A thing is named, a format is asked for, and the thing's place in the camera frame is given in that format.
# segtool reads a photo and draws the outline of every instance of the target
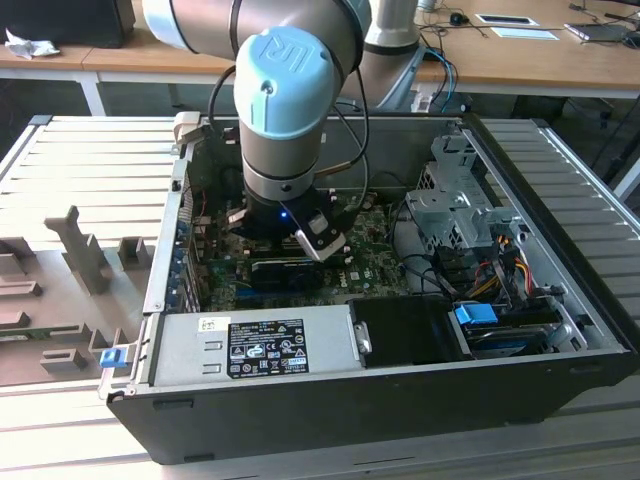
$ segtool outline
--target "desk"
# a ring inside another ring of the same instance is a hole
[[[567,0],[447,0],[446,4],[462,7],[473,25],[483,27],[489,25],[476,13],[530,17],[540,24],[532,28],[591,22],[588,15],[569,10]],[[629,15],[638,10],[596,1],[588,6],[602,21],[610,21],[605,12]],[[448,26],[450,15],[451,10],[441,9],[431,15],[418,14],[416,21]],[[443,38],[447,58],[460,74],[457,91],[604,98],[635,98],[640,92],[640,51],[623,45],[581,45],[567,30],[552,31],[559,40],[500,38],[488,28],[482,32],[488,38],[474,28],[451,27]],[[435,34],[425,30],[424,35],[432,46],[438,46]],[[441,80],[434,80],[432,69],[423,67],[418,81]]]
[[[0,52],[0,78],[72,80],[81,84],[93,115],[104,115],[101,82],[138,82],[212,85],[230,62],[193,55],[156,40],[146,25],[141,0],[133,0],[137,22],[124,48],[62,47],[63,55],[25,61]],[[474,24],[474,13],[532,17],[541,27],[558,28],[564,23],[588,23],[590,18],[569,10],[568,0],[448,0],[461,6]],[[604,12],[628,15],[632,7],[591,1],[601,19]],[[450,12],[432,14],[428,21],[448,21]],[[548,96],[635,98],[640,91],[640,52],[622,45],[580,45],[566,31],[554,31],[560,40],[499,38],[491,30],[449,30],[443,39],[447,57],[459,71],[457,91]],[[426,34],[433,45],[437,38]],[[417,74],[416,89],[433,91],[442,81],[437,63],[425,63]]]

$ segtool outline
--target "blue latch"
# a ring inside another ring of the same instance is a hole
[[[127,351],[129,347],[107,348],[100,356],[102,368],[124,368],[127,364]]]
[[[488,303],[465,303],[456,308],[456,317],[460,325],[498,323],[498,317]]]

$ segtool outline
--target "table leg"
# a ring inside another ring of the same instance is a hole
[[[169,99],[171,100],[171,106],[173,108],[182,107],[182,102],[180,101],[180,93],[178,92],[178,86],[175,83],[170,83],[167,85],[169,87]]]
[[[91,115],[94,117],[106,116],[107,113],[100,95],[100,79],[96,72],[81,72],[76,76],[76,81],[82,87]]]
[[[620,180],[613,193],[623,202],[629,198],[636,187],[640,184],[640,158],[631,167],[627,174]]]

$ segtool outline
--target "power supply label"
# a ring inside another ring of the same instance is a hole
[[[231,378],[309,371],[302,319],[231,323],[228,345],[227,375]]]

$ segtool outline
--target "ur logo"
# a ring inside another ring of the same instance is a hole
[[[274,34],[262,54],[274,63],[288,66],[291,73],[296,73],[304,68],[312,51],[313,47],[309,45],[281,34]]]

